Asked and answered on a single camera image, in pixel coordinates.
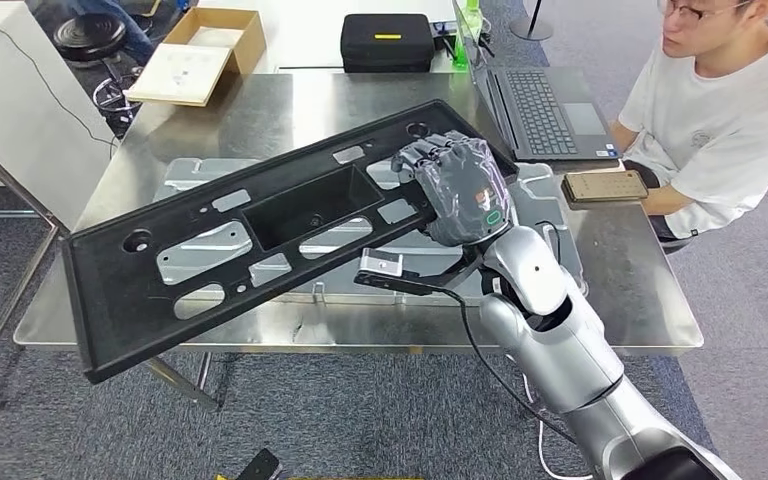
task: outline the white paper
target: white paper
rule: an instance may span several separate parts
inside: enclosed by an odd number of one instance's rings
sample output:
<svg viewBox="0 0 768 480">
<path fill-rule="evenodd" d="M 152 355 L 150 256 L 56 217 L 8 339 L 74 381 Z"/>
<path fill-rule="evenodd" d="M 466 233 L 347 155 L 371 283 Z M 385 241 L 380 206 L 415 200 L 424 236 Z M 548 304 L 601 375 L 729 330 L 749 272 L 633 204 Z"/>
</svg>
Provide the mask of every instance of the white paper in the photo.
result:
<svg viewBox="0 0 768 480">
<path fill-rule="evenodd" d="M 243 36 L 243 31 L 234 28 L 199 27 L 187 44 L 199 47 L 233 48 Z"/>
<path fill-rule="evenodd" d="M 227 47 L 161 43 L 125 96 L 142 101 L 207 103 L 230 55 Z"/>
</svg>

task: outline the laptop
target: laptop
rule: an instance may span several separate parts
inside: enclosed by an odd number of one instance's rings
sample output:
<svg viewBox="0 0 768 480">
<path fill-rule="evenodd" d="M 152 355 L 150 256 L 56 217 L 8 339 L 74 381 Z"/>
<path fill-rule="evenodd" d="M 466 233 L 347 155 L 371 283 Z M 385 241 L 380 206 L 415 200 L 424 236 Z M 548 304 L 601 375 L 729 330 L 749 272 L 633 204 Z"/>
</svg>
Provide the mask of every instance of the laptop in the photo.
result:
<svg viewBox="0 0 768 480">
<path fill-rule="evenodd" d="M 452 6 L 472 81 L 518 161 L 618 165 L 610 127 L 581 69 L 491 68 L 457 0 Z"/>
</svg>

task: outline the phone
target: phone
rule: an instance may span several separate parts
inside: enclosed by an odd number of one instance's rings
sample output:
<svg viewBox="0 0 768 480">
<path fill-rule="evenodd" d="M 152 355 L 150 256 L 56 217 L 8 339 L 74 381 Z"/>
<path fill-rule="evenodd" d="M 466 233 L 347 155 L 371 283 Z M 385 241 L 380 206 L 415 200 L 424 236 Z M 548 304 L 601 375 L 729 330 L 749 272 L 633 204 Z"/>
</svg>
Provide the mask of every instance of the phone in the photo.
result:
<svg viewBox="0 0 768 480">
<path fill-rule="evenodd" d="M 561 186 L 569 200 L 577 203 L 641 200 L 649 196 L 649 189 L 634 170 L 568 173 Z"/>
<path fill-rule="evenodd" d="M 281 474 L 281 462 L 267 449 L 255 455 L 236 480 L 275 480 Z"/>
</svg>

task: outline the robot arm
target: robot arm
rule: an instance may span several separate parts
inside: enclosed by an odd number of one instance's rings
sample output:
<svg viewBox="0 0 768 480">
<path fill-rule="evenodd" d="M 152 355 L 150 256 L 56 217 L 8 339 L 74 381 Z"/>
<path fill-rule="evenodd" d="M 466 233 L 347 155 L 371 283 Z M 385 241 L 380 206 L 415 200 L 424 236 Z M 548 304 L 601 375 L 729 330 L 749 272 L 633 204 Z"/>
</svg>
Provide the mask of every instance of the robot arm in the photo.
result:
<svg viewBox="0 0 768 480">
<path fill-rule="evenodd" d="M 372 263 L 388 268 L 362 270 L 356 281 L 425 295 L 450 288 L 465 278 L 464 269 L 480 265 L 505 287 L 485 295 L 481 323 L 564 420 L 595 478 L 739 478 L 664 419 L 625 377 L 604 325 L 573 278 L 537 232 L 516 225 L 510 192 L 484 140 L 432 135 L 403 149 L 393 168 L 404 181 L 416 179 L 435 207 L 438 219 L 426 233 L 444 245 L 462 245 L 465 259 L 423 283 L 402 275 L 400 265 L 396 277 L 382 277 L 393 275 L 388 262 L 394 259 L 376 253 L 383 256 Z"/>
<path fill-rule="evenodd" d="M 625 377 L 599 317 L 536 232 L 512 227 L 487 249 L 484 265 L 510 282 L 517 298 L 485 296 L 481 323 L 564 420 L 596 478 L 739 478 L 664 419 Z"/>
</svg>

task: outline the green bottle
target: green bottle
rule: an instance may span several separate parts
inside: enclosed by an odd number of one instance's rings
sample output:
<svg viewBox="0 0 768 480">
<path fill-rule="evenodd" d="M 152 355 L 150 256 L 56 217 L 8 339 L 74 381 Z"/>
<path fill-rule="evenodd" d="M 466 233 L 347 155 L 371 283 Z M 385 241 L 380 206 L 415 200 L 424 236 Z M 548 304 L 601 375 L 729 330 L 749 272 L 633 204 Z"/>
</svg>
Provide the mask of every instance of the green bottle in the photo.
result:
<svg viewBox="0 0 768 480">
<path fill-rule="evenodd" d="M 481 15 L 481 10 L 478 8 L 479 0 L 466 0 L 466 9 L 462 10 L 464 20 L 468 25 L 474 38 L 478 38 L 481 35 L 481 28 L 484 24 L 484 16 Z M 455 37 L 455 58 L 452 60 L 452 64 L 457 70 L 466 70 L 468 59 L 466 58 L 466 50 L 463 45 L 462 32 L 458 32 Z"/>
</svg>

